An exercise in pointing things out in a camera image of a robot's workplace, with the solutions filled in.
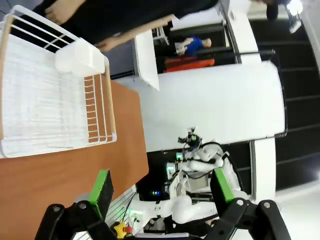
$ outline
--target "floor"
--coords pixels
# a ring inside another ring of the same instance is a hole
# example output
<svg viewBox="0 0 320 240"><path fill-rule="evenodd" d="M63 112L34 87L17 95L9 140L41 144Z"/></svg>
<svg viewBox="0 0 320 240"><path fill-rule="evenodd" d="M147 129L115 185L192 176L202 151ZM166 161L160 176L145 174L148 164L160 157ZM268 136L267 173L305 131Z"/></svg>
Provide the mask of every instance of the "floor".
<svg viewBox="0 0 320 240"><path fill-rule="evenodd" d="M32 10L41 2L42 0L2 0L0 1L0 21L2 21L5 14L7 14L14 5L21 5ZM104 55L109 58L111 76L134 69L132 41L122 44L106 52Z"/></svg>

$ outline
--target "white panel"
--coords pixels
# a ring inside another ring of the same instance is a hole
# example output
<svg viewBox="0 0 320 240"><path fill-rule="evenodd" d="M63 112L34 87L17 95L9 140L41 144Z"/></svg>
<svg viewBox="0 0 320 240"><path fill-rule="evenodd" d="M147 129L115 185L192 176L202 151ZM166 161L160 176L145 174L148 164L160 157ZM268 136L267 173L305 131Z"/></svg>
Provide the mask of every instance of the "white panel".
<svg viewBox="0 0 320 240"><path fill-rule="evenodd" d="M147 152L181 148L177 138L198 126L221 144L273 137L285 130L281 83L270 62L206 67L159 75L161 91L137 81Z"/></svg>
<svg viewBox="0 0 320 240"><path fill-rule="evenodd" d="M304 10L301 14L304 28L309 37L314 56L320 68L320 27L319 27L319 12L320 12L320 1L310 1L307 4L303 2Z"/></svg>
<svg viewBox="0 0 320 240"><path fill-rule="evenodd" d="M274 200L276 194L276 145L275 138L250 142L253 199Z"/></svg>
<svg viewBox="0 0 320 240"><path fill-rule="evenodd" d="M217 8L213 7L205 11L188 14L180 19L172 19L171 30L185 29L196 26L220 23L223 17L218 14Z"/></svg>
<svg viewBox="0 0 320 240"><path fill-rule="evenodd" d="M156 54L151 30L135 36L134 51L136 74L148 85L159 90Z"/></svg>

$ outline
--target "black wall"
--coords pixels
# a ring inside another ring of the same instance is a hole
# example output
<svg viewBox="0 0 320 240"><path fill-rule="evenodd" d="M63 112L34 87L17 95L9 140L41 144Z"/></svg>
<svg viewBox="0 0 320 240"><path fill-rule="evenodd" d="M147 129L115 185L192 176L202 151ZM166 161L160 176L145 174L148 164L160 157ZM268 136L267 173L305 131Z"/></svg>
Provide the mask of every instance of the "black wall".
<svg viewBox="0 0 320 240"><path fill-rule="evenodd" d="M317 180L320 172L320 77L304 27L287 20L250 21L259 50L275 50L284 82L288 133L277 138L276 189Z"/></svg>

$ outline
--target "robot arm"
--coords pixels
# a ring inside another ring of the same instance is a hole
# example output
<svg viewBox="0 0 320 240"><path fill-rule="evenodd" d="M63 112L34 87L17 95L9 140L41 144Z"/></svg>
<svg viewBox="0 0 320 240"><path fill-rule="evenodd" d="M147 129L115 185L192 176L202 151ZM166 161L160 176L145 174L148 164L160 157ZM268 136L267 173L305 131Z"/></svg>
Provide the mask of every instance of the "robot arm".
<svg viewBox="0 0 320 240"><path fill-rule="evenodd" d="M192 204L190 196L183 195L163 201L132 200L130 204L130 222L135 229L142 229L152 218L172 216L177 224L203 219L217 214L214 202Z"/></svg>

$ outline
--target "person's hand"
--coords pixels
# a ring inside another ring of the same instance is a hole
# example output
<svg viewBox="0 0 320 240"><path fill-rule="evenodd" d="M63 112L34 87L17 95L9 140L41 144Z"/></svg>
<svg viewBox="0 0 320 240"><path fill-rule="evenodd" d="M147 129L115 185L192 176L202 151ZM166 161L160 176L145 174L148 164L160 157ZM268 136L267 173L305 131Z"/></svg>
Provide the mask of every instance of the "person's hand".
<svg viewBox="0 0 320 240"><path fill-rule="evenodd" d="M120 44L119 38L117 36L112 36L109 38L106 38L105 40L99 42L96 47L101 52L108 52L114 47L118 46Z"/></svg>
<svg viewBox="0 0 320 240"><path fill-rule="evenodd" d="M58 25L64 24L84 2L85 0L56 0L45 10L45 17Z"/></svg>

